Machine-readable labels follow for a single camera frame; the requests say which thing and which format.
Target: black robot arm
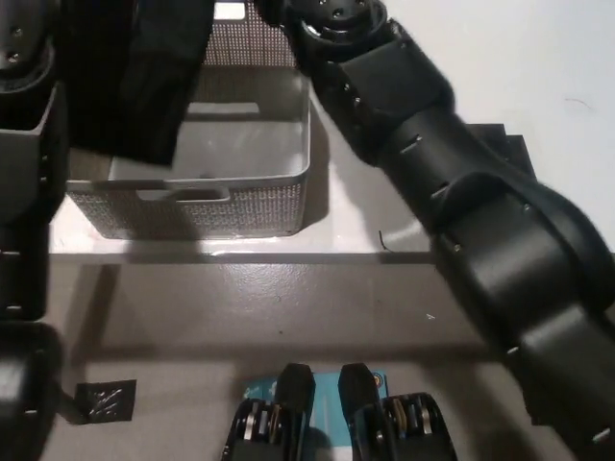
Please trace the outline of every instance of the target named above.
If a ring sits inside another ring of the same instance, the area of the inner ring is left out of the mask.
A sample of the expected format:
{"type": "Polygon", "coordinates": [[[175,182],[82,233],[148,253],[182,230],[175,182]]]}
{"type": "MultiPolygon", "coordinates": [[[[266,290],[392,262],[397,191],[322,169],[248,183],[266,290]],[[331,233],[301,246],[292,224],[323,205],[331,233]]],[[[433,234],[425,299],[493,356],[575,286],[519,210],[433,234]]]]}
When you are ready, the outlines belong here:
{"type": "Polygon", "coordinates": [[[604,312],[615,266],[587,217],[470,134],[447,81],[380,0],[255,3],[356,153],[424,225],[532,420],[580,459],[613,459],[615,330],[604,312]]]}

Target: black cloth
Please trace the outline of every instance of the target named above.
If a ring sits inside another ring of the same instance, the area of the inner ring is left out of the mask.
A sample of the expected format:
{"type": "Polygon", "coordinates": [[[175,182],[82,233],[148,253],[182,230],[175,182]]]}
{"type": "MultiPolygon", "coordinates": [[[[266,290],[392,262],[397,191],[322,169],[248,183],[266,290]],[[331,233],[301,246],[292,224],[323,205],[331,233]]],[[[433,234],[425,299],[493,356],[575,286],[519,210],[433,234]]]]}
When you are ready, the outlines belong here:
{"type": "Polygon", "coordinates": [[[56,31],[71,142],[171,164],[215,0],[64,0],[56,31]]]}

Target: white table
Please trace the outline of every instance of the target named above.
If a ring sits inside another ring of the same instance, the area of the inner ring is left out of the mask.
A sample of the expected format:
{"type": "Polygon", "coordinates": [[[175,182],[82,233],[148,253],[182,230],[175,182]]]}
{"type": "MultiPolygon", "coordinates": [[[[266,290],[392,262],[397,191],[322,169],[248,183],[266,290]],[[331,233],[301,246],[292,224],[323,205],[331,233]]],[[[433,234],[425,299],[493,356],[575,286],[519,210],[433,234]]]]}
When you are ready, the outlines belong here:
{"type": "MultiPolygon", "coordinates": [[[[615,2],[386,3],[450,79],[464,119],[505,123],[509,134],[522,134],[538,178],[585,210],[615,251],[615,2]]],[[[219,15],[237,15],[237,5],[224,8],[219,15]]],[[[353,155],[320,113],[329,138],[322,149],[330,158],[323,155],[310,184],[328,210],[299,234],[197,243],[106,240],[66,199],[53,223],[52,254],[103,264],[429,260],[429,241],[393,187],[353,155]]]]}

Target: basket handle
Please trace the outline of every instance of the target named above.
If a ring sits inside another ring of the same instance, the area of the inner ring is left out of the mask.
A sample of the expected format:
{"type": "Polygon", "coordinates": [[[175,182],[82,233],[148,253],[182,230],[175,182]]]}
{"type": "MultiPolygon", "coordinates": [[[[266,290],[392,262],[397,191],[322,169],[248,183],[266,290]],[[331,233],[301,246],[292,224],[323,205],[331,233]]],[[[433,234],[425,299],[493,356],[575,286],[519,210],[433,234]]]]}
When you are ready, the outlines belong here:
{"type": "Polygon", "coordinates": [[[227,187],[187,187],[159,190],[138,190],[136,196],[143,202],[166,202],[182,205],[221,204],[231,201],[227,187]]]}

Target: gray plastic basket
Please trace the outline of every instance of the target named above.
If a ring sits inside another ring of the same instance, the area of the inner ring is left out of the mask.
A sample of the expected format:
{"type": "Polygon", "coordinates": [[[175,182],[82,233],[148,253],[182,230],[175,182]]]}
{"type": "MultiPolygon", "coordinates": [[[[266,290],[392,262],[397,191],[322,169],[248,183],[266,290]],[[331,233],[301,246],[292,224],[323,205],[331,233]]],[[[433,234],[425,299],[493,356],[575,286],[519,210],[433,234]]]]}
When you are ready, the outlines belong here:
{"type": "Polygon", "coordinates": [[[216,22],[172,169],[83,151],[68,194],[114,239],[270,237],[301,229],[309,169],[308,82],[283,35],[246,5],[216,22]]]}

